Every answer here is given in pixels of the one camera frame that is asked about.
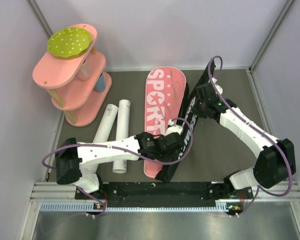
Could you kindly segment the pink sport racket bag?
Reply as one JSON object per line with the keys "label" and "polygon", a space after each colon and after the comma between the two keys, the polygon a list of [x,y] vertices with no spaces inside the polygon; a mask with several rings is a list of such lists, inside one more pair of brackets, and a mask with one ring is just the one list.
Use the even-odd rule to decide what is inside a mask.
{"label": "pink sport racket bag", "polygon": [[200,100],[196,88],[189,91],[185,74],[176,67],[159,66],[153,69],[145,83],[144,130],[153,135],[164,135],[168,121],[183,118],[176,124],[183,127],[183,149],[174,155],[173,161],[180,159],[190,143],[191,131],[194,130],[199,116],[197,109]]}

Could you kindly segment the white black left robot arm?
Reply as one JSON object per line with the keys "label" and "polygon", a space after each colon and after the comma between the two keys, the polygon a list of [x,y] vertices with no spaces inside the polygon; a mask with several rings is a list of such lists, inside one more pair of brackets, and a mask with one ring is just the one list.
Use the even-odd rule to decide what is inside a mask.
{"label": "white black left robot arm", "polygon": [[100,144],[77,143],[75,138],[70,138],[68,142],[55,154],[56,183],[73,184],[95,199],[104,191],[94,169],[96,165],[141,159],[169,163],[183,146],[182,137],[177,132],[159,136],[142,132],[126,139]]}

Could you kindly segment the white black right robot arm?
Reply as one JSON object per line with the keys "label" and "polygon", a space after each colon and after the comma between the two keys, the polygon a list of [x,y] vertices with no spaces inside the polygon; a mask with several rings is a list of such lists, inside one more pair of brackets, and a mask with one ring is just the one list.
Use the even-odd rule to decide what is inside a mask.
{"label": "white black right robot arm", "polygon": [[202,118],[215,120],[236,135],[254,154],[254,167],[239,170],[224,178],[223,192],[235,198],[244,188],[270,189],[296,173],[294,144],[280,140],[249,120],[230,99],[217,94],[211,83],[196,88],[198,103],[194,111]]}

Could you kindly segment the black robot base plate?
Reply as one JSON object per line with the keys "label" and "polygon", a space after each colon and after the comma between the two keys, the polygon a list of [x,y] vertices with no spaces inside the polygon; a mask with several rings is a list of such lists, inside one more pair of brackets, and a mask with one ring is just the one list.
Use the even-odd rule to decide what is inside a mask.
{"label": "black robot base plate", "polygon": [[231,191],[213,182],[109,182],[92,196],[107,199],[110,208],[213,207],[216,200],[250,200],[252,189]]}

